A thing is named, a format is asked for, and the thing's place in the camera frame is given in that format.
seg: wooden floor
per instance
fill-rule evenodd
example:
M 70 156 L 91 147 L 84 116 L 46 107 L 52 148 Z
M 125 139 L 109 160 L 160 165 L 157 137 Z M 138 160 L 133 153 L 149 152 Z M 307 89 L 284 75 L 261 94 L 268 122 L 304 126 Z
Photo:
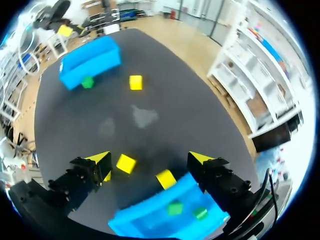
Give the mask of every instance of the wooden floor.
M 222 96 L 207 79 L 209 68 L 214 62 L 221 47 L 197 29 L 177 20 L 164 19 L 162 16 L 145 17 L 134 21 L 124 22 L 122 23 L 122 27 L 138 28 L 165 45 L 174 54 L 185 61 L 208 87 L 212 89 L 213 93 L 217 95 L 221 104 L 226 108 L 241 132 L 252 159 L 255 160 L 256 149 L 252 140 L 247 137 L 248 125 L 246 124 L 244 117 L 237 108 L 229 107 L 225 97 Z M 83 39 L 81 38 L 72 39 L 67 45 L 68 50 L 72 51 L 81 46 L 83 44 L 82 42 Z M 34 121 L 37 94 L 40 86 L 39 77 L 44 70 L 55 61 L 55 58 L 52 57 L 47 62 L 41 64 L 40 71 L 37 75 L 27 77 L 29 85 L 22 96 L 22 114 L 14 123 L 15 136 L 21 132 L 29 141 L 35 139 Z

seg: white shelving unit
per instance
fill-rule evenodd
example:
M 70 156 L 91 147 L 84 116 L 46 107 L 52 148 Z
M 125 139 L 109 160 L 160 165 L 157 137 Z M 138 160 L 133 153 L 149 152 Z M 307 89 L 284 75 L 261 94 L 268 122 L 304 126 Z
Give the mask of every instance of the white shelving unit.
M 248 137 L 254 138 L 301 111 L 299 102 L 311 78 L 302 48 L 279 12 L 256 0 L 233 4 L 237 16 L 208 77 L 213 75 L 233 98 L 251 129 Z M 237 83 L 243 91 L 236 90 Z M 255 116 L 248 105 L 257 93 L 266 107 L 259 113 L 263 117 Z

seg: green block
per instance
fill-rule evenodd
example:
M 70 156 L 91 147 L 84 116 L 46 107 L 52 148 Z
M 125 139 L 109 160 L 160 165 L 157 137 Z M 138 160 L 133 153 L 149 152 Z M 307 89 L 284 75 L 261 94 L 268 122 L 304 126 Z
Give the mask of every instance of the green block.
M 174 216 L 181 214 L 183 208 L 184 206 L 181 202 L 173 201 L 166 207 L 166 210 L 170 216 Z
M 201 221 L 208 216 L 208 211 L 203 206 L 201 206 L 193 210 L 193 215 L 196 217 L 196 219 Z
M 81 84 L 82 84 L 84 89 L 90 89 L 90 88 L 93 87 L 94 83 L 95 83 L 95 81 L 94 81 L 93 77 L 86 76 L 86 77 L 84 77 L 84 79 L 83 79 Z

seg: screw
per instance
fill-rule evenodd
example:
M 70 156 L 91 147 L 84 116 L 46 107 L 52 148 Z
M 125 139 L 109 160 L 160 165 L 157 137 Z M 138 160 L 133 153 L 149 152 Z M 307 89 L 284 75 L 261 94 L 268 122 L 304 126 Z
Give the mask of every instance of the screw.
M 236 193 L 238 192 L 238 189 L 235 188 L 235 187 L 232 187 L 232 188 L 230 189 L 230 191 L 231 191 L 231 193 L 236 194 Z
M 249 180 L 244 181 L 244 186 L 247 190 L 251 188 L 251 182 Z

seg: dark gray table surface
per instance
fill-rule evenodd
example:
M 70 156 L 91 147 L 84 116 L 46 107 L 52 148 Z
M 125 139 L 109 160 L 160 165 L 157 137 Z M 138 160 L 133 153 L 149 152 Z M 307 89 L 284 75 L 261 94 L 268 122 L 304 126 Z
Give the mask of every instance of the dark gray table surface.
M 59 81 L 60 61 L 42 75 L 35 109 L 37 156 L 46 183 L 70 167 L 75 157 L 111 151 L 114 171 L 69 217 L 113 233 L 108 220 L 117 209 L 162 190 L 155 175 L 187 172 L 194 151 L 223 157 L 234 172 L 258 189 L 251 156 L 236 125 L 211 89 L 165 46 L 137 29 L 110 35 L 122 64 L 95 77 L 91 89 L 72 91 Z M 132 91 L 130 75 L 143 76 L 143 90 Z M 120 154 L 137 160 L 127 176 L 116 168 Z

